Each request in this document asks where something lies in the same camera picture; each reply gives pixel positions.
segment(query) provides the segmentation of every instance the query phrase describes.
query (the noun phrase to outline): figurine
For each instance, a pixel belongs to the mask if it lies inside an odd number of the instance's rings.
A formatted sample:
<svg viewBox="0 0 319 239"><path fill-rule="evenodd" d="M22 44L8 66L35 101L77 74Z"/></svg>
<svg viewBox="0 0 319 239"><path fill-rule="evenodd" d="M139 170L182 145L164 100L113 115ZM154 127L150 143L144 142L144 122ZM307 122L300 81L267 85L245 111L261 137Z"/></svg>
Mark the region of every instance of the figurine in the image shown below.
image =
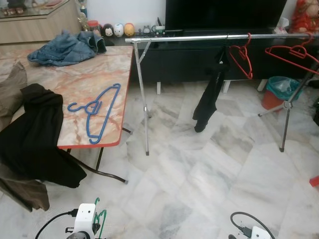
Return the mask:
<svg viewBox="0 0 319 239"><path fill-rule="evenodd" d="M319 2L317 0L297 0L290 33L318 32L318 11Z"/></svg>
<svg viewBox="0 0 319 239"><path fill-rule="evenodd" d="M113 35L113 27L112 25L110 24L105 24L103 26L103 31L102 31L102 34L103 36L112 36Z"/></svg>
<svg viewBox="0 0 319 239"><path fill-rule="evenodd" d="M90 29L88 25L88 18L86 17L85 13L80 12L78 20L80 24L82 25L82 29L84 31L88 31Z"/></svg>
<svg viewBox="0 0 319 239"><path fill-rule="evenodd" d="M123 27L122 24L116 23L116 24L114 25L114 34L115 34L116 36L118 36L118 37L123 36L123 34L124 34L124 27Z"/></svg>
<svg viewBox="0 0 319 239"><path fill-rule="evenodd" d="M135 29L134 29L133 24L126 23L124 26L124 33L126 36L133 36L135 33Z"/></svg>
<svg viewBox="0 0 319 239"><path fill-rule="evenodd" d="M149 34L151 32L151 29L150 29L150 26L144 26L144 28L143 28L143 33L144 34Z"/></svg>
<svg viewBox="0 0 319 239"><path fill-rule="evenodd" d="M86 0L77 0L77 3L80 5L80 12L84 13L88 17L88 12L86 10Z"/></svg>

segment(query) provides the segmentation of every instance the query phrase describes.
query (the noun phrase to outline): wooden cabinet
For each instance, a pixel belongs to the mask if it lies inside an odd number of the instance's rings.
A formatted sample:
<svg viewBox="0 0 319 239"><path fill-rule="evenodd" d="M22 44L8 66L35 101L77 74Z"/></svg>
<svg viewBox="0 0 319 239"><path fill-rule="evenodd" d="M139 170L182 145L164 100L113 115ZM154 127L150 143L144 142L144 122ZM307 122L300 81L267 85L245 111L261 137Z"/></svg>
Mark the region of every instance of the wooden cabinet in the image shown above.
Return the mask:
<svg viewBox="0 0 319 239"><path fill-rule="evenodd" d="M29 8L23 15L0 16L0 53L13 49L39 48L60 34L80 31L74 0L66 0L54 9Z"/></svg>

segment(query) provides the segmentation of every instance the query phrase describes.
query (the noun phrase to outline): black cloth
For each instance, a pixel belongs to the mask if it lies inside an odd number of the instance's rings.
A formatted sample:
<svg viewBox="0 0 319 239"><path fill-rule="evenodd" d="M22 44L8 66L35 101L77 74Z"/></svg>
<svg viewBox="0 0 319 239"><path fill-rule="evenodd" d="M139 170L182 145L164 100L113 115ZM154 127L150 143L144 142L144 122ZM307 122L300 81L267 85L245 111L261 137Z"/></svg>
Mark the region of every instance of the black cloth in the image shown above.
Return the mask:
<svg viewBox="0 0 319 239"><path fill-rule="evenodd" d="M73 156L57 147L62 96L39 84L21 92L25 113L0 132L0 160L20 176L78 187L86 173Z"/></svg>
<svg viewBox="0 0 319 239"><path fill-rule="evenodd" d="M229 70L226 47L221 48L215 56L215 64L207 70L210 81L194 111L193 120L197 120L196 132L202 132L210 117L216 111L216 100L224 83L225 73Z"/></svg>

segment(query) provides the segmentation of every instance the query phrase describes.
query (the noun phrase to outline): toy figure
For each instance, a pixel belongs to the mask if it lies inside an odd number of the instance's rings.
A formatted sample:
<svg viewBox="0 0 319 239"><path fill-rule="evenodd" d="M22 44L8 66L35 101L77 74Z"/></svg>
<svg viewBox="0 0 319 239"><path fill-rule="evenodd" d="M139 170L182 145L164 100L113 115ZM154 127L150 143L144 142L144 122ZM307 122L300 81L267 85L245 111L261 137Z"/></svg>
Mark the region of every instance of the toy figure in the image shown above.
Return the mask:
<svg viewBox="0 0 319 239"><path fill-rule="evenodd" d="M318 0L298 0L290 33L319 31Z"/></svg>
<svg viewBox="0 0 319 239"><path fill-rule="evenodd" d="M150 34L150 32L151 32L150 26L144 26L143 33L144 34Z"/></svg>
<svg viewBox="0 0 319 239"><path fill-rule="evenodd" d="M112 36L113 35L113 27L110 24L105 24L103 26L102 35L103 36Z"/></svg>
<svg viewBox="0 0 319 239"><path fill-rule="evenodd" d="M126 36L133 36L135 33L135 29L134 29L133 24L126 23L124 26L124 33Z"/></svg>
<svg viewBox="0 0 319 239"><path fill-rule="evenodd" d="M116 23L114 26L114 34L118 37L123 36L124 34L124 27L122 24L120 23Z"/></svg>

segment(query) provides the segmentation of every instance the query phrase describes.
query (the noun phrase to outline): cable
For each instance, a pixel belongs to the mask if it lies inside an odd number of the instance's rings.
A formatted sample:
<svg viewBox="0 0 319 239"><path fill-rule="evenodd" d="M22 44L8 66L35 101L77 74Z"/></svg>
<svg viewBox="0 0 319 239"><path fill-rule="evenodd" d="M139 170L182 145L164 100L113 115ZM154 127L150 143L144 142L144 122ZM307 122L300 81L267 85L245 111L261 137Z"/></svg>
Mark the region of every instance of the cable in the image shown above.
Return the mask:
<svg viewBox="0 0 319 239"><path fill-rule="evenodd" d="M43 227L41 227L41 229L39 230L39 232L37 233L37 235L35 236L35 239L38 239L41 232L46 228L47 225L49 225L53 220L57 219L58 217L60 216L63 216L63 215L71 215L72 217L76 217L78 213L78 209L73 209L72 211L70 212L66 212L66 213L61 213L59 215L56 215L55 217L51 218L46 224L44 224Z"/></svg>
<svg viewBox="0 0 319 239"><path fill-rule="evenodd" d="M269 235L271 236L272 239L275 239L274 235L271 233L271 231L268 229L268 227L266 227L266 225L263 224L258 218L254 217L253 215L250 215L249 213L235 212L232 215L230 215L230 221L235 227L237 227L242 233L244 233L245 236L247 236L246 234L249 234L249 232L247 231L248 228L246 228L246 227L243 228L243 227L238 226L233 220L233 217L235 215L245 215L245 216L248 216L248 217L254 219L256 222L258 222L260 225L263 226L263 228L269 233Z"/></svg>

